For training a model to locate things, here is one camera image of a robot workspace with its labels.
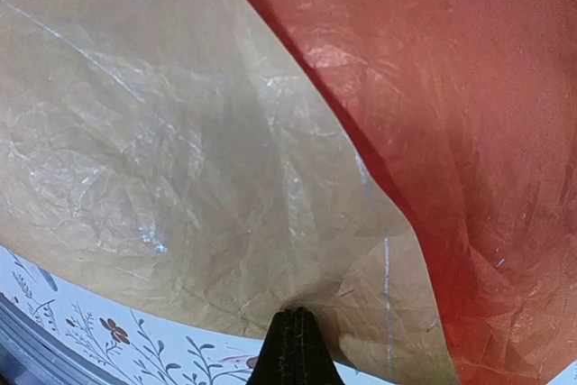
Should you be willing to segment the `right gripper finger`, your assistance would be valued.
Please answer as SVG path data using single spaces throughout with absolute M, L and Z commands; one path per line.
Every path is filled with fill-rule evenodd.
M 299 307 L 272 318 L 251 385 L 343 385 L 316 318 Z

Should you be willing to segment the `yellow wrapping paper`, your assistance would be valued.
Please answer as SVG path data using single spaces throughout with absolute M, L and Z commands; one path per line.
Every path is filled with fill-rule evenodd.
M 106 298 L 455 384 L 416 234 L 246 0 L 1 0 L 1 243 Z

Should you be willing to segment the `orange wrapping paper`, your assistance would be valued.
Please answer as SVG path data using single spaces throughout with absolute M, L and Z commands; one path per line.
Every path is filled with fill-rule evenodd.
M 420 241 L 465 384 L 576 358 L 576 0 L 248 0 Z

